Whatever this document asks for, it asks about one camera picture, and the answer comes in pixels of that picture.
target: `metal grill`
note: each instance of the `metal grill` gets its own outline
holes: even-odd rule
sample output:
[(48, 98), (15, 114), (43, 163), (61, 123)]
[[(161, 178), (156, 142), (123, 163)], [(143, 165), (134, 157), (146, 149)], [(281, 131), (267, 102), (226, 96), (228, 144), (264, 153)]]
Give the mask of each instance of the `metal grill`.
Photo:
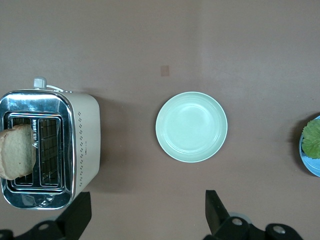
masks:
[(58, 140), (55, 119), (39, 120), (40, 172), (42, 185), (58, 184)]
[[(20, 125), (20, 124), (29, 124), (29, 125), (31, 124), (30, 119), (26, 117), (19, 117), (19, 118), (15, 117), (9, 123), (11, 123), (11, 126), (8, 125), (7, 126), (8, 128), (11, 128), (15, 125)], [(18, 177), (14, 180), (14, 183), (17, 186), (31, 186), (33, 184), (33, 175), (32, 173), (30, 173), (27, 176)]]
[(62, 191), (63, 169), (61, 160), (62, 133), (61, 118), (55, 114), (9, 113), (6, 128), (29, 124), (33, 130), (36, 162), (33, 172), (11, 181), (14, 191)]

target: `green leaf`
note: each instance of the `green leaf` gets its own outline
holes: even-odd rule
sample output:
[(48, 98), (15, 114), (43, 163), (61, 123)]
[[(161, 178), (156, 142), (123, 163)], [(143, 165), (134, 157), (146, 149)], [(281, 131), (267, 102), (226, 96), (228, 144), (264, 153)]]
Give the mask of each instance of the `green leaf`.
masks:
[(320, 159), (320, 119), (307, 123), (302, 131), (302, 150), (312, 159)]

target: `cream toaster body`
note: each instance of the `cream toaster body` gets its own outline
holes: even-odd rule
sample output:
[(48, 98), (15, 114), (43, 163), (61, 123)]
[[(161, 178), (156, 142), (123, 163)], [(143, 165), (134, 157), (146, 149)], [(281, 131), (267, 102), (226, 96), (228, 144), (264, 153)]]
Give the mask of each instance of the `cream toaster body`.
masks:
[(98, 102), (88, 94), (46, 86), (12, 91), (0, 99), (0, 131), (19, 124), (32, 129), (32, 173), (1, 178), (3, 196), (21, 209), (66, 207), (99, 170)]

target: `slice of bread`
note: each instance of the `slice of bread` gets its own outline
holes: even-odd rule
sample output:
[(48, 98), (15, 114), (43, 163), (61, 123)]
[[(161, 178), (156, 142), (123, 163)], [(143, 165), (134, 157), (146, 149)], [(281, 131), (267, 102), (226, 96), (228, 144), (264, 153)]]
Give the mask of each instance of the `slice of bread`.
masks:
[(32, 173), (36, 163), (33, 131), (29, 124), (0, 132), (0, 177), (14, 180)]

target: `light green plate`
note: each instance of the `light green plate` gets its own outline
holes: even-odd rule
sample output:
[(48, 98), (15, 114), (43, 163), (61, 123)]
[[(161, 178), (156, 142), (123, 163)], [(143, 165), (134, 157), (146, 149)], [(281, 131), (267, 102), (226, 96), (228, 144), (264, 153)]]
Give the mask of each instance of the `light green plate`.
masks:
[(155, 124), (162, 149), (186, 163), (212, 157), (224, 144), (227, 131), (227, 117), (221, 105), (211, 96), (195, 91), (168, 100)]

